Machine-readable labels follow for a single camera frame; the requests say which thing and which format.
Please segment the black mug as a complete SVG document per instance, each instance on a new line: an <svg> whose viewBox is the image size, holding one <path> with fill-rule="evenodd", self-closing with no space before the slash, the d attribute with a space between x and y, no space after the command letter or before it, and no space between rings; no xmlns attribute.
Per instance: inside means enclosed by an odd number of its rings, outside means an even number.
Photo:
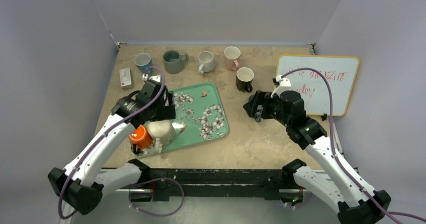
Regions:
<svg viewBox="0 0 426 224"><path fill-rule="evenodd" d="M236 88L238 91L251 93L253 91L252 81L254 72L251 68L241 67L236 72Z"/></svg>

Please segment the orange mug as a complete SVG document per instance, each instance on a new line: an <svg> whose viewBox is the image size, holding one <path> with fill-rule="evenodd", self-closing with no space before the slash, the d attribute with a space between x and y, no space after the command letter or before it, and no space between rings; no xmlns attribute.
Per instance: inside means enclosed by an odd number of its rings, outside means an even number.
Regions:
<svg viewBox="0 0 426 224"><path fill-rule="evenodd" d="M153 138L144 125L138 126L129 136L131 151L135 155L142 155L153 144Z"/></svg>

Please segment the grey flat-bottom mug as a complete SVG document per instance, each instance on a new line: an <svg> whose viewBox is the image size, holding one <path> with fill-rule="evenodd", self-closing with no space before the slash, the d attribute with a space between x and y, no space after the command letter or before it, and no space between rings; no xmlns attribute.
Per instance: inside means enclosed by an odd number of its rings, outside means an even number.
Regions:
<svg viewBox="0 0 426 224"><path fill-rule="evenodd" d="M179 53L175 50L169 50L163 54L164 68L170 74L180 73L184 69L184 63L188 60L189 55L186 52Z"/></svg>

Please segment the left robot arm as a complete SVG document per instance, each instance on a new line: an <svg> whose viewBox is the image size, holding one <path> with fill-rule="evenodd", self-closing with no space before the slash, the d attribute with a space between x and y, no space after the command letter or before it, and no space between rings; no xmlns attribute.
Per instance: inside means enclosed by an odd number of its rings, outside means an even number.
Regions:
<svg viewBox="0 0 426 224"><path fill-rule="evenodd" d="M156 81L147 80L141 90L117 100L101 130L78 156L62 169L54 167L48 180L59 197L58 210L66 202L82 215L92 212L102 197L127 185L144 188L149 184L149 167L131 160L114 176L99 172L108 158L137 127L146 122L176 117L173 92Z"/></svg>

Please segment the pink faceted mug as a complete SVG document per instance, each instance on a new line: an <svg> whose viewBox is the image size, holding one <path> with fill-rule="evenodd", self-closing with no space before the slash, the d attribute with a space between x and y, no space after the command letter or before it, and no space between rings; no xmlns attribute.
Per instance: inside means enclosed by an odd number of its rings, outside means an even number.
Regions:
<svg viewBox="0 0 426 224"><path fill-rule="evenodd" d="M229 46L224 50L224 63L227 70L233 71L239 69L239 59L241 51L238 47Z"/></svg>

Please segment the cream mug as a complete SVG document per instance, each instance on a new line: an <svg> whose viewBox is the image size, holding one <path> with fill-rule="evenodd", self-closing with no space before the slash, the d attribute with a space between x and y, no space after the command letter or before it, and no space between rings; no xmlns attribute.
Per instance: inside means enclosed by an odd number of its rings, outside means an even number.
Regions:
<svg viewBox="0 0 426 224"><path fill-rule="evenodd" d="M160 154L163 148L171 144L176 137L176 131L171 120L150 122L147 129L154 140L154 148L157 154Z"/></svg>

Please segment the blue textured mug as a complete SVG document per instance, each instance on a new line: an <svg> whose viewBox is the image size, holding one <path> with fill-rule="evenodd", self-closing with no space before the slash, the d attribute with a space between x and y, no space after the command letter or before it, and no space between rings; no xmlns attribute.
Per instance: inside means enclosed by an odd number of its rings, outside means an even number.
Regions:
<svg viewBox="0 0 426 224"><path fill-rule="evenodd" d="M142 74L152 75L152 69L150 69L150 67L153 64L151 56L148 53L139 53L135 57L134 63Z"/></svg>

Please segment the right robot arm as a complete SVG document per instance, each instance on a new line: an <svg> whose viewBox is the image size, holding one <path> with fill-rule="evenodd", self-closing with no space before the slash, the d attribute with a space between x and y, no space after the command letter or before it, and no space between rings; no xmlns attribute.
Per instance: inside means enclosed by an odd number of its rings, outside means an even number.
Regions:
<svg viewBox="0 0 426 224"><path fill-rule="evenodd" d="M284 125L289 138L328 175L318 176L296 159L283 167L282 181L286 186L308 189L337 214L340 223L377 223L384 218L391 201L389 194L375 190L336 151L321 124L306 115L298 92L288 90L276 96L257 91L243 108L256 121L274 119Z"/></svg>

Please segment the white speckled round mug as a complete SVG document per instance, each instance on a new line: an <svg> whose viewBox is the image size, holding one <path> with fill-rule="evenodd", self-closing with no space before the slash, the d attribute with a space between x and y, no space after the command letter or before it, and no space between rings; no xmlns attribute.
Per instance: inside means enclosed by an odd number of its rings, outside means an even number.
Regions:
<svg viewBox="0 0 426 224"><path fill-rule="evenodd" d="M197 62L199 74L209 73L216 66L214 55L209 51L199 53Z"/></svg>

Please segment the grey-blue speckled round mug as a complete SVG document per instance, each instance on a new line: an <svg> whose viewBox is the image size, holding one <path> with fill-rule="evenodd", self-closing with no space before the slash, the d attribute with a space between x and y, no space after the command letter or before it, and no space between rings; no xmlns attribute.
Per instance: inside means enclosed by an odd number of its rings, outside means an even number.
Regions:
<svg viewBox="0 0 426 224"><path fill-rule="evenodd" d="M262 111L263 111L263 107L261 105L257 106L257 110L256 113L254 115L254 120L259 123L262 120Z"/></svg>

